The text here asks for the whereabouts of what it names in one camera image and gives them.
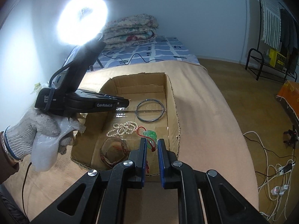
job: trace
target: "led light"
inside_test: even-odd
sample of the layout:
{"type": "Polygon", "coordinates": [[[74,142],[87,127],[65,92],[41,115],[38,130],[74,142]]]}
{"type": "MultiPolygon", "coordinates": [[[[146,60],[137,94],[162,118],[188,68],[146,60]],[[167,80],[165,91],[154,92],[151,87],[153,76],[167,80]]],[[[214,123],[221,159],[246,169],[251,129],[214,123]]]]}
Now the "led light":
{"type": "Polygon", "coordinates": [[[103,0],[71,0],[57,25],[61,41],[83,45],[94,38],[105,25],[107,6],[103,0]]]}

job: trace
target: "white plastic wrap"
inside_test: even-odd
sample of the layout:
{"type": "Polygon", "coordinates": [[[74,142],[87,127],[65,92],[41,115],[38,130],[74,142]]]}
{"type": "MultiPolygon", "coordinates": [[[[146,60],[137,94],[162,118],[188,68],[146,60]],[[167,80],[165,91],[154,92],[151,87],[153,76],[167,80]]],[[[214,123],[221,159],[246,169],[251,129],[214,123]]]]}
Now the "white plastic wrap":
{"type": "Polygon", "coordinates": [[[68,118],[57,115],[52,117],[57,121],[61,133],[57,137],[42,135],[40,132],[36,133],[32,146],[31,162],[37,172],[46,172],[54,165],[57,160],[59,141],[69,132],[77,130],[72,120],[69,121],[68,118]]]}

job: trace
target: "wooden floor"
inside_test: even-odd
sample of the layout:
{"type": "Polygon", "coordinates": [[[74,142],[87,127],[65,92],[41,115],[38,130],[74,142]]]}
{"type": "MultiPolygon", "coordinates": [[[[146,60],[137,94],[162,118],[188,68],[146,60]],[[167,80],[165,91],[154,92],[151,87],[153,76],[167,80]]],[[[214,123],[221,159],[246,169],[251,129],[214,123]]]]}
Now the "wooden floor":
{"type": "MultiPolygon", "coordinates": [[[[292,123],[275,96],[282,87],[281,83],[260,78],[255,80],[254,75],[244,70],[244,66],[231,62],[199,59],[201,65],[206,67],[210,77],[214,80],[231,111],[236,117],[242,133],[255,131],[260,136],[264,147],[274,151],[279,156],[292,154],[292,148],[286,147],[283,143],[283,132],[292,128],[292,123]]],[[[258,140],[254,134],[247,137],[258,140]]],[[[255,171],[266,173],[266,157],[263,148],[256,142],[246,139],[255,171]]],[[[291,157],[278,158],[272,152],[268,152],[269,164],[277,163],[284,166],[291,157]]],[[[256,173],[258,185],[260,186],[265,177],[256,173]]],[[[282,176],[274,178],[269,186],[270,190],[275,186],[280,186],[282,176]]],[[[286,207],[286,217],[292,212],[299,200],[299,165],[295,166],[291,177],[291,190],[286,207]]],[[[283,195],[280,208],[276,218],[279,217],[285,206],[287,195],[283,195]]],[[[259,193],[260,211],[271,214],[277,201],[271,201],[268,197],[267,186],[259,193]]],[[[285,221],[284,213],[278,219],[277,224],[285,221]]]]}

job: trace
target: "silver screw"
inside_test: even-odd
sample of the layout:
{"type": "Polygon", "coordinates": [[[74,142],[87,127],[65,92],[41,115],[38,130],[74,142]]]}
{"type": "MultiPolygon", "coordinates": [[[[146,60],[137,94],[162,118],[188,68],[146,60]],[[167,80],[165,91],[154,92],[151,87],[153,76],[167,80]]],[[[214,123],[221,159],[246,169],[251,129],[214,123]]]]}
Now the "silver screw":
{"type": "Polygon", "coordinates": [[[129,167],[129,166],[131,166],[133,164],[133,162],[131,161],[131,160],[126,160],[126,161],[124,161],[124,165],[126,166],[126,167],[129,167]]]}
{"type": "Polygon", "coordinates": [[[98,174],[98,172],[95,169],[91,169],[88,171],[88,175],[91,177],[96,176],[97,174],[98,174]]]}
{"type": "Polygon", "coordinates": [[[215,176],[217,176],[217,171],[215,171],[215,170],[209,170],[208,171],[208,175],[210,175],[211,177],[215,177],[215,176]]]}
{"type": "Polygon", "coordinates": [[[173,162],[173,165],[174,165],[175,167],[181,167],[181,166],[183,165],[183,163],[182,163],[181,161],[174,161],[174,162],[173,162]]]}

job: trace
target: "glove cuff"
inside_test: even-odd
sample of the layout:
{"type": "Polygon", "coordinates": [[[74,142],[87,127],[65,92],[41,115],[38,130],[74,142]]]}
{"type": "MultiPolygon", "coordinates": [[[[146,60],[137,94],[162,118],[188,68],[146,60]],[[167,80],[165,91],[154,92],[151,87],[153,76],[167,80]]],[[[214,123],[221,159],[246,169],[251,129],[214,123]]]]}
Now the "glove cuff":
{"type": "Polygon", "coordinates": [[[22,132],[19,132],[17,130],[17,125],[8,128],[4,132],[4,140],[7,149],[11,153],[11,156],[16,160],[21,160],[26,155],[31,154],[32,145],[27,143],[27,138],[30,138],[29,130],[23,129],[22,132]]]}

